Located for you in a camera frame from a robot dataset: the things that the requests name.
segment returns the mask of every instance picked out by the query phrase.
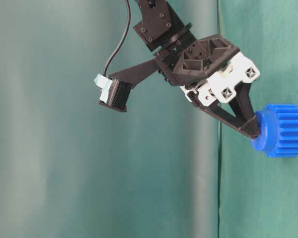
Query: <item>black cable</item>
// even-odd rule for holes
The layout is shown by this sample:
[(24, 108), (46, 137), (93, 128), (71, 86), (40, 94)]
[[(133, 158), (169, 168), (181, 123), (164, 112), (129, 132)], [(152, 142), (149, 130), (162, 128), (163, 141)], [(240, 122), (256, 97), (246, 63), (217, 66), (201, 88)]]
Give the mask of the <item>black cable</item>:
[(130, 21), (131, 21), (131, 11), (130, 11), (129, 0), (125, 0), (125, 1), (126, 1), (126, 6), (127, 6), (127, 25), (126, 25), (125, 31), (123, 33), (123, 37), (121, 38), (117, 48), (114, 50), (114, 52), (111, 54), (111, 56), (109, 57), (108, 61), (105, 64), (105, 67), (103, 70), (103, 76), (105, 76), (105, 77), (106, 77), (108, 66), (110, 65), (111, 61), (116, 56), (116, 54), (119, 52), (121, 46), (123, 45), (123, 43), (125, 41), (125, 38), (127, 36), (128, 30), (129, 30)]

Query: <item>blue plastic gear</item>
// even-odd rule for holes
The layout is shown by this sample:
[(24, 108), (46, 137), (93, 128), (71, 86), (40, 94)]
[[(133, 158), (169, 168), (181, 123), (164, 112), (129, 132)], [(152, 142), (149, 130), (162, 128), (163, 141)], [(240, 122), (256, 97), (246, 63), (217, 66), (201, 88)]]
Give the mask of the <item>blue plastic gear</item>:
[(253, 147), (269, 157), (298, 155), (298, 107), (292, 104), (269, 104), (256, 112), (261, 135), (252, 139)]

